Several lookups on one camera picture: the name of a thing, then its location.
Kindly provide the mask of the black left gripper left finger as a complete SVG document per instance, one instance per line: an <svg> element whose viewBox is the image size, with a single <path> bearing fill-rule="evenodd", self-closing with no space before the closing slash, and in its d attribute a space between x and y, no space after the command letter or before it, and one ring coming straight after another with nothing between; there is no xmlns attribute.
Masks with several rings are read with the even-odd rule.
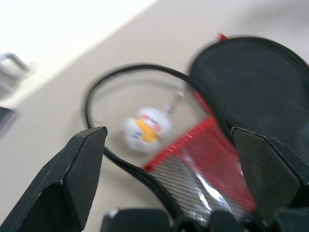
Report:
<svg viewBox="0 0 309 232"><path fill-rule="evenodd" d="M106 127L83 130L37 173L0 232L82 232L98 188Z"/></svg>

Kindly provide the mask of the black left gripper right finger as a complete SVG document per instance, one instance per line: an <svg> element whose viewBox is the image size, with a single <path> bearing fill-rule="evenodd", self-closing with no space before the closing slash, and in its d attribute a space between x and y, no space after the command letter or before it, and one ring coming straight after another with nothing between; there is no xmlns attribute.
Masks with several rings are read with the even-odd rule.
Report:
<svg viewBox="0 0 309 232"><path fill-rule="evenodd" d="M309 164L280 138L233 127L247 187L267 225L283 208L309 207Z"/></svg>

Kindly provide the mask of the black red mesh pouch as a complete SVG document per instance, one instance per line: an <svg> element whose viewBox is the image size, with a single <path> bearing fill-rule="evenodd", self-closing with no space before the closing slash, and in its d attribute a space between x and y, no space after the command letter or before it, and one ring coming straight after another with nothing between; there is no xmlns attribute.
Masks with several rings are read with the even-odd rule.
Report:
<svg viewBox="0 0 309 232"><path fill-rule="evenodd" d="M309 65L258 37L223 39L204 49L188 75L136 64L100 78L88 91L85 121L94 126L95 90L125 73L159 71L189 87L210 114L144 168L119 161L164 203L175 229L193 232L309 232L309 207L283 208L267 225L245 182L231 129L280 138L309 164Z"/></svg>

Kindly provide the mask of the white orange plush keychain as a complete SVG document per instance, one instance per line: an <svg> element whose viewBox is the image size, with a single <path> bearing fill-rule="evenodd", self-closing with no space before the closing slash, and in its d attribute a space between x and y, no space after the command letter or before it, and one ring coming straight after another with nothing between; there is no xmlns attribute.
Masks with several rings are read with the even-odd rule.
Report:
<svg viewBox="0 0 309 232"><path fill-rule="evenodd" d="M136 152L149 154L156 151L163 139L172 130L171 115L184 97L184 91L178 91L172 101L162 110L153 107L141 108L135 117L124 121L124 138L129 148Z"/></svg>

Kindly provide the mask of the grey metal frame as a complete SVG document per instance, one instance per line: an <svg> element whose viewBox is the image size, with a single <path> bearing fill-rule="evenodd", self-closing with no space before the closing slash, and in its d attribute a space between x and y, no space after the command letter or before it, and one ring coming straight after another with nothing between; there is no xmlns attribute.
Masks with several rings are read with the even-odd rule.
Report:
<svg viewBox="0 0 309 232"><path fill-rule="evenodd" d="M11 95L30 72L30 67L16 54L0 54L0 99Z"/></svg>

